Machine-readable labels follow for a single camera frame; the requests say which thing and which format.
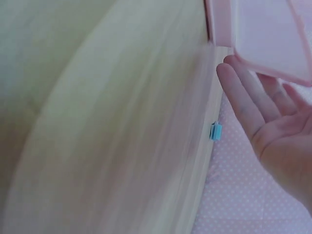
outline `pink polka dot fabric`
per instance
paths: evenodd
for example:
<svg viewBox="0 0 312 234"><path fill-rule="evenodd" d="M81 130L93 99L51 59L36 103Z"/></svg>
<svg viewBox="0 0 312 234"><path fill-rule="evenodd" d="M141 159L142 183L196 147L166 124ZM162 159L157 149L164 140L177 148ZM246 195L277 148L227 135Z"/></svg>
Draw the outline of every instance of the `pink polka dot fabric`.
<svg viewBox="0 0 312 234"><path fill-rule="evenodd" d="M297 89L312 103L311 89ZM192 234L312 234L309 213L261 167L225 96L219 121Z"/></svg>

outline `wood grain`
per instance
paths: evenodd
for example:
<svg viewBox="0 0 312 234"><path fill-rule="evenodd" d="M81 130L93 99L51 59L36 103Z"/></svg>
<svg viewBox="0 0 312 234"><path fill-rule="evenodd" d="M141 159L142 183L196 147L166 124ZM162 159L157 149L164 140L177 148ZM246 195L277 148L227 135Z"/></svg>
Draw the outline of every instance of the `wood grain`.
<svg viewBox="0 0 312 234"><path fill-rule="evenodd" d="M190 233L227 54L202 0L5 9L2 233Z"/></svg>

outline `wooden panel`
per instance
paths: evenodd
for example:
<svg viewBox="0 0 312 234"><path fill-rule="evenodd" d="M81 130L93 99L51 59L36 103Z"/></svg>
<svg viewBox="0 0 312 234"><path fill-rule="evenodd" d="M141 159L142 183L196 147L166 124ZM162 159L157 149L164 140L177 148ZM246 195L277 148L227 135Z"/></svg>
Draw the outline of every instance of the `wooden panel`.
<svg viewBox="0 0 312 234"><path fill-rule="evenodd" d="M3 233L190 233L227 53L207 42L202 0L11 2Z"/></svg>

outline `pink lid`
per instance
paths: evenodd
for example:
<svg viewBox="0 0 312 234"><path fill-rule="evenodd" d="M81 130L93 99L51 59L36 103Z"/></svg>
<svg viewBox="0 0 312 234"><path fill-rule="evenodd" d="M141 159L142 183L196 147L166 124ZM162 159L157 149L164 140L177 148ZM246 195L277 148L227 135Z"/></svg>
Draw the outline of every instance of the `pink lid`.
<svg viewBox="0 0 312 234"><path fill-rule="evenodd" d="M306 21L293 1L207 0L207 8L215 45L233 47L250 70L311 86Z"/></svg>

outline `polka dot background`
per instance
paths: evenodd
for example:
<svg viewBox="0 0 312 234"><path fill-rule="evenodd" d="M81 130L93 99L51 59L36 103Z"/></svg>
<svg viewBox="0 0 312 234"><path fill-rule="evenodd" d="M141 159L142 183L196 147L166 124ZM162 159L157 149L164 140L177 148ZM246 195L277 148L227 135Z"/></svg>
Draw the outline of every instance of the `polka dot background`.
<svg viewBox="0 0 312 234"><path fill-rule="evenodd" d="M312 89L296 89L312 103ZM312 234L309 213L262 169L225 96L219 121L192 234Z"/></svg>

